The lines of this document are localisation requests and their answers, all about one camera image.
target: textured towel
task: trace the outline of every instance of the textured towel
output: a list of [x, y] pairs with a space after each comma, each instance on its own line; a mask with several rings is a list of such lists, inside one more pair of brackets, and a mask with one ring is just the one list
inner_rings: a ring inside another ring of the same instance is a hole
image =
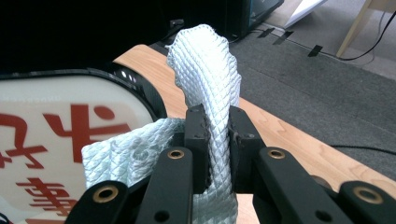
[[[208, 25], [182, 30], [168, 47], [167, 62], [187, 107], [203, 104], [211, 134], [211, 185], [193, 197], [193, 223], [235, 223], [237, 201], [232, 192], [227, 123], [230, 105], [238, 106], [241, 77], [228, 41]], [[160, 119], [130, 133], [82, 149], [87, 187], [104, 180], [133, 185], [152, 172], [183, 119]]]

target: folded cloth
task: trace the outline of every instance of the folded cloth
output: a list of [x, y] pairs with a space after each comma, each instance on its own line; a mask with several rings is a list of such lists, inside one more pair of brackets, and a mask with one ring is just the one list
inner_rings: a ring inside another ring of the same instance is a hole
[[[238, 106], [241, 77], [228, 41], [208, 25], [181, 30], [168, 46], [167, 63], [187, 107], [202, 104], [209, 121], [211, 184], [193, 196], [193, 223], [235, 223], [237, 201], [232, 191], [227, 123], [230, 105]], [[183, 119], [159, 119], [82, 149], [87, 188], [104, 180], [128, 186], [152, 172], [159, 154], [168, 148]]]

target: red chinese character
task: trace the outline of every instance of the red chinese character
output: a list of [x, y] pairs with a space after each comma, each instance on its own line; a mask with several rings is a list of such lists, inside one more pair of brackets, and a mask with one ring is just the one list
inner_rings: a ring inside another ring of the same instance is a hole
[[[101, 119], [114, 119], [115, 115], [106, 106], [96, 106], [95, 114]], [[91, 139], [92, 135], [110, 134], [110, 133], [126, 133], [131, 131], [128, 124], [116, 124], [106, 127], [90, 127], [90, 118], [88, 105], [71, 105], [71, 121], [70, 131], [66, 131], [58, 115], [43, 114], [51, 129], [61, 137], [71, 137], [73, 142], [73, 160], [74, 162], [82, 162], [81, 149], [98, 140]]]
[[76, 200], [68, 199], [69, 194], [64, 186], [58, 183], [43, 183], [39, 178], [27, 178], [29, 183], [17, 183], [26, 192], [35, 197], [30, 203], [33, 207], [42, 207], [45, 211], [56, 211], [58, 216], [67, 217]]
[[[0, 114], [0, 126], [8, 126], [15, 128], [15, 138], [14, 138], [14, 149], [6, 150], [6, 153], [9, 157], [18, 157], [24, 156], [29, 159], [32, 163], [26, 163], [26, 166], [32, 169], [43, 169], [43, 165], [38, 162], [35, 158], [33, 158], [32, 154], [45, 152], [46, 148], [43, 146], [34, 146], [34, 147], [25, 147], [24, 140], [27, 134], [27, 124], [23, 119], [8, 115], [8, 114]], [[4, 168], [6, 166], [6, 162], [12, 162], [11, 158], [4, 157], [0, 152], [0, 168]]]

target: carpeted floor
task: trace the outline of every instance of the carpeted floor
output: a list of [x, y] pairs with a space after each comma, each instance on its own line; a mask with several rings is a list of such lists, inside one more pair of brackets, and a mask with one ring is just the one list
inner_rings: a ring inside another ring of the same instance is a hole
[[[396, 81], [259, 35], [230, 44], [241, 96], [324, 143], [356, 146], [338, 149], [396, 180]], [[151, 47], [167, 54], [163, 43]]]

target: wooden surface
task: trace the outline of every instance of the wooden surface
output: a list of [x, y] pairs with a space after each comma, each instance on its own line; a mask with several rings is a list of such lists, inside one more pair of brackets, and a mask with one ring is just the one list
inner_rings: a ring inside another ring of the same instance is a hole
[[341, 44], [340, 49], [338, 50], [336, 56], [341, 57], [344, 52], [347, 50], [350, 42], [356, 37], [356, 35], [361, 31], [364, 25], [369, 20], [372, 15], [373, 10], [394, 12], [396, 10], [396, 0], [366, 0], [361, 7], [361, 10], [353, 21], [352, 26], [350, 27], [348, 33], [346, 34], [346, 38]]
[[[169, 118], [185, 118], [187, 107], [181, 89], [175, 86], [175, 73], [166, 57], [147, 46], [136, 46], [115, 60], [150, 81], [163, 98]], [[348, 180], [374, 184], [396, 198], [396, 182], [325, 145], [250, 102], [240, 99], [244, 109], [269, 147], [288, 150], [311, 175], [327, 180], [334, 190]], [[238, 223], [258, 223], [251, 195], [238, 195]]]

